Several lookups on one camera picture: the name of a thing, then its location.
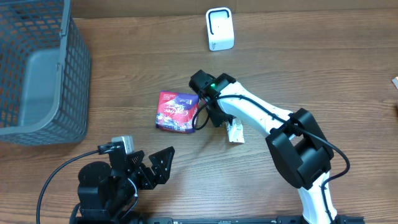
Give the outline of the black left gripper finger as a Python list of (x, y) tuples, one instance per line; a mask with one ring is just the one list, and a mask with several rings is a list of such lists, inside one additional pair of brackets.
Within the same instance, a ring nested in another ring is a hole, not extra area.
[(127, 163), (129, 170), (137, 169), (144, 158), (144, 151), (137, 151), (132, 154), (127, 155)]
[(156, 184), (165, 184), (169, 180), (174, 154), (175, 149), (170, 146), (149, 156)]

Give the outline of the white conditioner tube gold cap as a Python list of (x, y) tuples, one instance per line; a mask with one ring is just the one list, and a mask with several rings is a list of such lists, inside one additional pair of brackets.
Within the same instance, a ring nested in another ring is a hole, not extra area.
[(244, 144), (243, 124), (238, 118), (234, 118), (232, 122), (226, 122), (226, 130), (229, 142)]

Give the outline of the red purple pad pack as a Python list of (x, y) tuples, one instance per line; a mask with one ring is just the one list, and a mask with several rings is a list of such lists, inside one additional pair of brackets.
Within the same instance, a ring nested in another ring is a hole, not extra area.
[(188, 93), (161, 91), (155, 117), (156, 128), (179, 133), (193, 133), (193, 116), (198, 111), (199, 98)]

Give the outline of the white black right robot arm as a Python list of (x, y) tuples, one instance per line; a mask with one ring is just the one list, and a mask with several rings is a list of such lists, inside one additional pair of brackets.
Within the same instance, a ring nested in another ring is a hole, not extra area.
[(226, 73), (214, 77), (199, 70), (189, 86), (214, 126), (238, 118), (265, 137), (277, 171), (298, 190), (307, 223), (336, 222), (327, 182), (334, 152), (309, 111), (293, 113), (267, 103)]

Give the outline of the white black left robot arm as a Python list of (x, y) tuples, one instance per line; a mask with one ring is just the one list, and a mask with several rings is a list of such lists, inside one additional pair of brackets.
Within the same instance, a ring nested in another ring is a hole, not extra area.
[(140, 190), (153, 190), (170, 178), (174, 147), (149, 156), (152, 163), (142, 163), (143, 151), (129, 152), (121, 142), (98, 146), (109, 163), (92, 162), (78, 173), (78, 197), (70, 223), (147, 223), (142, 213), (135, 212)]

